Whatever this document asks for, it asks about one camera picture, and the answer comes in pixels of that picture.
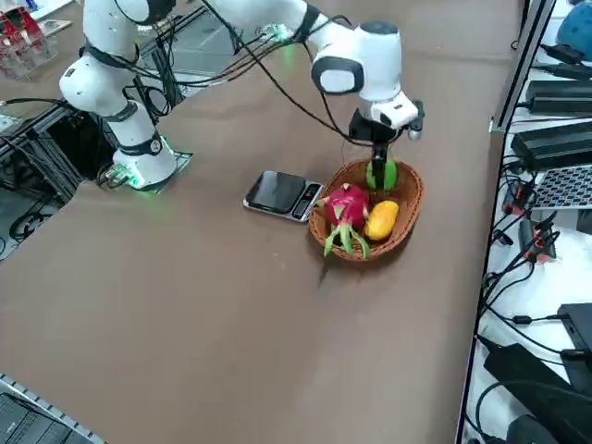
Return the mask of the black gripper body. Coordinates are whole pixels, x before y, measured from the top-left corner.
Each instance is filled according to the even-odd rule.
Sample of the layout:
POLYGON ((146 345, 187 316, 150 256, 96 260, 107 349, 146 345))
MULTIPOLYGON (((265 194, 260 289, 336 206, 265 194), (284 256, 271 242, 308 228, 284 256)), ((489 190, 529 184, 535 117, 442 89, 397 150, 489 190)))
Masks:
POLYGON ((349 137, 354 141, 390 144, 400 136, 401 129, 393 129, 383 123, 368 119, 363 116, 360 109, 356 109, 351 117, 349 137))

